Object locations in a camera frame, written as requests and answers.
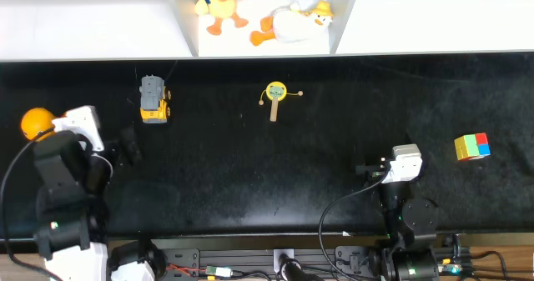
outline yellow hat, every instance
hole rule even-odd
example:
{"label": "yellow hat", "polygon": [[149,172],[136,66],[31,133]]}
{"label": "yellow hat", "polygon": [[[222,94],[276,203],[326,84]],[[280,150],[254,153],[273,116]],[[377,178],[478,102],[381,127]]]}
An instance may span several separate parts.
{"label": "yellow hat", "polygon": [[[52,128],[53,119],[55,119],[55,117],[47,109],[34,108],[24,114],[23,120],[20,123],[20,128],[23,130],[24,136],[26,136],[27,139],[32,140],[41,132]],[[52,135],[52,133],[42,136],[38,141],[45,139],[50,135]]]}
{"label": "yellow hat", "polygon": [[330,3],[326,1],[319,1],[317,3],[317,6],[315,6],[315,9],[311,10],[311,12],[322,16],[334,16],[332,11],[330,10]]}

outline white plush duck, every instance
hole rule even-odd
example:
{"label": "white plush duck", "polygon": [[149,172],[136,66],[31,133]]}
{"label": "white plush duck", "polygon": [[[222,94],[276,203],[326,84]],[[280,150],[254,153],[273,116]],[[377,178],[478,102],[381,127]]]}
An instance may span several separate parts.
{"label": "white plush duck", "polygon": [[280,8],[273,16],[261,20],[261,31],[250,34],[250,41],[256,47],[262,42],[277,39],[282,43],[296,43],[321,35],[332,22],[334,14],[330,4],[319,1],[309,13],[300,11],[298,3]]}

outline wooden handle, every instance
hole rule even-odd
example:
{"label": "wooden handle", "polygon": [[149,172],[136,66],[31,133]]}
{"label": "wooden handle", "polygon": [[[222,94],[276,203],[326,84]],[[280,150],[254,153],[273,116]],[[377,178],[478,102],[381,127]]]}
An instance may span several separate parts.
{"label": "wooden handle", "polygon": [[273,103],[270,105],[270,121],[276,122],[276,115],[278,114],[278,98],[273,98]]}

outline wooden floor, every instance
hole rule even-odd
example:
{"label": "wooden floor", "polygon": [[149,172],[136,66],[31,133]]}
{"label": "wooden floor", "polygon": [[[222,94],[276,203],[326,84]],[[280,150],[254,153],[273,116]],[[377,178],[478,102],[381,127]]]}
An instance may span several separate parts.
{"label": "wooden floor", "polygon": [[[508,270],[525,270],[534,269],[534,246],[513,246],[513,247],[474,247],[471,248],[471,252],[476,255],[485,251],[495,250],[502,254],[506,260],[506,266]],[[24,254],[18,255],[22,261],[43,265],[43,261],[36,254]],[[490,255],[484,259],[474,260],[475,267],[478,268],[492,268],[500,269],[501,263],[499,258],[495,255]],[[502,277],[502,273],[484,273],[485,275],[492,275],[496,277]],[[510,277],[529,278],[534,280],[532,273],[510,273]],[[20,268],[17,265],[11,263],[6,255],[0,256],[0,280],[1,281],[46,281],[47,279],[37,273],[33,273],[24,268]],[[457,280],[454,277],[443,277],[441,280],[453,281]]]}

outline red cube face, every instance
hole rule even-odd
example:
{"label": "red cube face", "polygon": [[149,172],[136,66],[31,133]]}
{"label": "red cube face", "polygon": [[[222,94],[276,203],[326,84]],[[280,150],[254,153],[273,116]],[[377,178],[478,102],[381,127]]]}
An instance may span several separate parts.
{"label": "red cube face", "polygon": [[487,137],[486,137],[485,133],[475,134],[475,138],[476,138],[476,144],[477,145],[488,144],[487,143]]}

